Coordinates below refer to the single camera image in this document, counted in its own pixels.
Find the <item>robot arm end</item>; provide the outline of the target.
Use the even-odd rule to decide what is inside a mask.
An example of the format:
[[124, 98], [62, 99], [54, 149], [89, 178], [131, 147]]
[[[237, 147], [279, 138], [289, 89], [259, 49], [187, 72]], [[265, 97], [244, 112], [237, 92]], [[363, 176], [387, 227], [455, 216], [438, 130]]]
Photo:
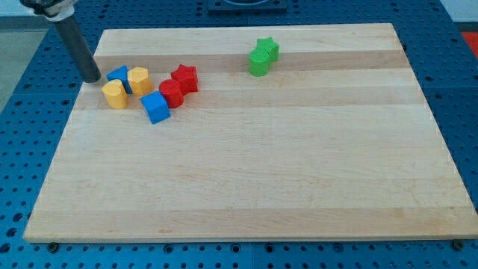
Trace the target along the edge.
[[74, 14], [78, 0], [19, 0], [19, 3], [34, 15], [40, 15], [51, 22], [58, 22]]

